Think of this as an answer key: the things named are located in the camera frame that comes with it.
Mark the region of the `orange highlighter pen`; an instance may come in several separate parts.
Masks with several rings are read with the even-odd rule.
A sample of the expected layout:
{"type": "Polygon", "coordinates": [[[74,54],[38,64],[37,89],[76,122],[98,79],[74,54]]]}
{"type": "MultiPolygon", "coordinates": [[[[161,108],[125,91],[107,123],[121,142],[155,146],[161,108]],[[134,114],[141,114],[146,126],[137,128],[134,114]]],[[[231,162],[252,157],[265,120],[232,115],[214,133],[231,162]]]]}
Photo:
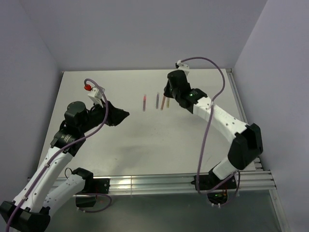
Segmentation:
{"type": "Polygon", "coordinates": [[[165,96],[163,96],[163,98],[162,98],[162,102],[161,102],[161,106],[160,106],[160,110],[161,110],[161,111],[164,109],[165,100],[166,100],[166,97],[165,97],[165,96]]]}

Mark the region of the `purple highlighter pen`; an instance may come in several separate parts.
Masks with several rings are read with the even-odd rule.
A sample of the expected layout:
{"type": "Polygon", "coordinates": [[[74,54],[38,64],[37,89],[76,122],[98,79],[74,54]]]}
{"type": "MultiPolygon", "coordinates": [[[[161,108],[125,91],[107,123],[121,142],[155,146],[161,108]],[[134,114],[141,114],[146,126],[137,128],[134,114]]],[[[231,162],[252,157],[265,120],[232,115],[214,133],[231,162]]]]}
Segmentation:
{"type": "Polygon", "coordinates": [[[155,108],[156,109],[159,109],[159,98],[160,98],[160,93],[157,92],[156,99],[155,99],[155,108]]]}

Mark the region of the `red highlighter pen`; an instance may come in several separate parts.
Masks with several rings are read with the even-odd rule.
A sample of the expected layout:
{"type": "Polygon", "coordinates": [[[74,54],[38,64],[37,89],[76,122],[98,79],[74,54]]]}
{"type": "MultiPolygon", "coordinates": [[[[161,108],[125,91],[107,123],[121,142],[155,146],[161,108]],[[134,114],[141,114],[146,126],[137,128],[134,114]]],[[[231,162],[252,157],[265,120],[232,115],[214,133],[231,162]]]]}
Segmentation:
{"type": "Polygon", "coordinates": [[[144,96],[143,96],[143,103],[142,103],[142,111],[143,112],[146,111],[146,101],[147,101],[147,95],[144,94],[144,96]]]}

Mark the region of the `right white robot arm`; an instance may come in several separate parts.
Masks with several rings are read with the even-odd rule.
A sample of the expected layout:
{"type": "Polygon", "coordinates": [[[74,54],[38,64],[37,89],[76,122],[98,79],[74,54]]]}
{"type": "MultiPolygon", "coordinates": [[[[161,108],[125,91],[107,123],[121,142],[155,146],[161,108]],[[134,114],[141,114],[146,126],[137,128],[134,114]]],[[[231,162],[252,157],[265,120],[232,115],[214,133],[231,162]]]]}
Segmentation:
{"type": "Polygon", "coordinates": [[[209,176],[213,188],[220,188],[226,178],[237,170],[244,170],[263,152],[259,126],[238,120],[211,101],[202,90],[191,88],[187,73],[175,70],[167,75],[164,96],[173,98],[180,107],[210,122],[230,143],[227,156],[220,161],[209,176]]]}

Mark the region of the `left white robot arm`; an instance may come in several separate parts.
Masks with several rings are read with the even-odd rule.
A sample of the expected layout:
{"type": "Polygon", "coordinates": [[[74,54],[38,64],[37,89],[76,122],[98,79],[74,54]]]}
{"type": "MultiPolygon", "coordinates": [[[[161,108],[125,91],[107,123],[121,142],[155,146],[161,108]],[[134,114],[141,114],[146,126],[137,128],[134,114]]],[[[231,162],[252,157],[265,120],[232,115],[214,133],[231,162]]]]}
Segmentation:
{"type": "Polygon", "coordinates": [[[69,178],[52,190],[60,172],[75,157],[87,139],[86,132],[99,131],[103,125],[117,126],[129,112],[114,107],[110,102],[87,109],[81,101],[70,103],[64,113],[59,131],[54,135],[44,162],[23,190],[10,202],[0,205],[6,231],[43,232],[52,215],[75,194],[96,196],[93,173],[77,168],[69,178]]]}

